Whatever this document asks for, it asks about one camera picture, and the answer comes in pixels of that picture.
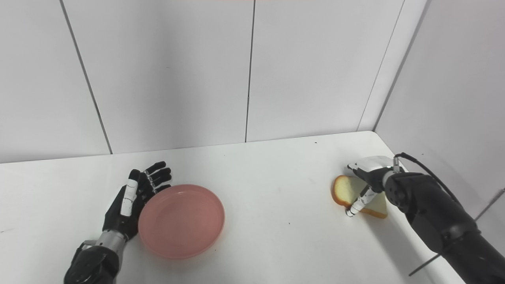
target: bread slice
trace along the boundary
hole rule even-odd
[[[335,179],[333,183],[331,196],[337,204],[342,205],[345,208],[349,208],[354,200],[356,200],[356,197],[360,195],[361,191],[365,188],[366,185],[366,182],[362,181],[360,178],[340,175]],[[360,212],[381,219],[386,218],[387,210],[385,193],[382,192],[378,194]]]

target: robotic hand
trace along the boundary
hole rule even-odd
[[[64,284],[111,284],[121,268],[126,242],[138,233],[138,219],[145,204],[161,185],[172,179],[165,162],[157,162],[144,172],[133,169],[105,214],[102,234],[97,241],[87,240],[75,252]]]
[[[399,157],[417,163],[429,175],[405,172]],[[466,283],[505,283],[505,258],[484,239],[454,194],[417,159],[401,153],[394,160],[367,157],[347,167],[368,184],[347,209],[348,216],[385,192],[426,246],[445,258]]]

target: white table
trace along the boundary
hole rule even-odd
[[[159,160],[172,168],[172,184],[202,185],[221,199],[225,228],[208,251],[185,261],[158,259],[133,239],[118,284],[441,283],[454,277],[443,259],[407,276],[433,253],[393,206],[384,220],[349,218],[333,202],[334,178],[372,155],[392,152],[376,134],[355,132],[0,164],[2,283],[61,283],[75,249],[99,236],[129,171]]]

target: panel seam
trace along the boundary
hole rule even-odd
[[[94,104],[94,107],[96,110],[96,114],[98,115],[98,120],[100,122],[100,126],[102,127],[102,132],[104,134],[105,141],[107,142],[107,148],[109,148],[109,153],[113,154],[112,148],[111,148],[111,143],[109,142],[109,137],[107,136],[107,132],[105,131],[104,122],[102,120],[100,110],[98,109],[98,104],[96,103],[93,89],[91,88],[91,83],[89,82],[88,73],[86,72],[86,68],[84,67],[84,62],[82,61],[81,52],[79,51],[79,46],[77,45],[77,40],[75,39],[74,31],[72,29],[72,25],[70,24],[70,19],[68,18],[67,9],[65,8],[65,4],[63,3],[63,0],[60,0],[60,5],[62,7],[63,15],[65,16],[65,21],[67,22],[67,26],[70,31],[70,36],[72,37],[72,41],[74,42],[74,47],[75,47],[75,51],[77,53],[77,58],[79,59],[79,63],[81,64],[81,69],[84,74],[84,79],[86,80],[86,84],[88,86],[89,93],[91,94],[91,99],[93,100],[93,104]]]
[[[365,115],[365,112],[366,112],[366,109],[368,106],[368,102],[370,101],[370,97],[372,96],[372,92],[374,90],[375,83],[377,82],[377,78],[379,77],[380,69],[382,68],[382,63],[384,62],[384,58],[386,58],[387,50],[389,49],[389,44],[391,43],[391,39],[393,38],[394,31],[396,29],[396,25],[398,24],[398,19],[400,18],[401,11],[403,10],[404,4],[405,4],[405,0],[403,0],[403,2],[401,3],[400,11],[398,12],[398,16],[396,17],[396,21],[394,22],[393,30],[391,31],[391,35],[389,36],[389,40],[386,45],[386,50],[384,51],[384,55],[382,56],[382,60],[380,61],[380,65],[379,65],[379,69],[377,70],[377,74],[375,74],[375,79],[372,84],[372,88],[370,89],[370,93],[368,94],[367,102],[365,103],[365,108],[363,109],[363,113],[361,114],[361,118],[358,123],[358,126],[356,127],[356,131],[360,128],[361,121],[363,120],[363,116]]]
[[[250,91],[251,91],[251,70],[253,67],[253,41],[254,41],[254,23],[256,17],[256,0],[252,5],[252,29],[251,29],[251,50],[249,56],[249,82],[247,84],[247,111],[245,113],[245,139],[244,142],[247,142],[247,128],[249,124],[249,100],[250,100]]]

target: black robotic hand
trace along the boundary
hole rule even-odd
[[[146,203],[156,193],[170,187],[169,184],[160,186],[160,184],[172,179],[172,176],[170,175],[171,170],[170,168],[166,168],[166,166],[167,164],[162,161],[155,163],[143,172],[136,169],[133,169],[130,172],[129,178],[138,181],[138,188],[133,200],[131,215],[121,215],[121,207],[127,187],[127,185],[124,185],[121,190],[119,190],[118,195],[105,214],[102,231],[115,230],[123,234],[127,240],[131,240],[137,235],[138,219]]]
[[[132,170],[105,214],[102,234],[96,241],[84,241],[75,252],[65,274],[65,284],[112,284],[121,268],[123,249],[138,233],[138,219],[145,204],[161,185],[172,179],[165,162],[157,162],[144,172]]]

